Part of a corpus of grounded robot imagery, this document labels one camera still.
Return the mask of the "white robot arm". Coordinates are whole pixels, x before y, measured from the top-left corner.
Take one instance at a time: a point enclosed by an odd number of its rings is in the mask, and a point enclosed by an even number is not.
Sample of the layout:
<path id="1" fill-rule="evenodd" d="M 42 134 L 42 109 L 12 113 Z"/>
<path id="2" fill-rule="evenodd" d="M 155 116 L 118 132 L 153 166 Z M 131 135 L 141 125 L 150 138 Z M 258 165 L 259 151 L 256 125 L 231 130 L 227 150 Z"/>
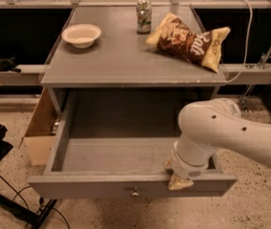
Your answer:
<path id="1" fill-rule="evenodd" d="M 228 98 L 190 103 L 180 110 L 177 123 L 181 135 L 165 163 L 173 172 L 168 184 L 171 191 L 192 186 L 220 148 L 271 169 L 271 124 L 242 118 L 238 104 Z"/>

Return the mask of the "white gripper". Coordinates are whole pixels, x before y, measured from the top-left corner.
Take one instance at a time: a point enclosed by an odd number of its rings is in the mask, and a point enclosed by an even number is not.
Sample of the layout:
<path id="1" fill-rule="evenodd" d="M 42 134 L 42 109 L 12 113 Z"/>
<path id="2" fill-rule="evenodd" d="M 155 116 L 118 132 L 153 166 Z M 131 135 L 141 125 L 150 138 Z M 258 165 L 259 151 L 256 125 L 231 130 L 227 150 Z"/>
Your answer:
<path id="1" fill-rule="evenodd" d="M 206 173 L 210 157 L 218 150 L 209 143 L 193 141 L 182 135 L 172 148 L 170 157 L 165 161 L 165 169 L 172 171 L 168 189 L 182 190 L 194 185 L 189 178 L 199 177 Z"/>

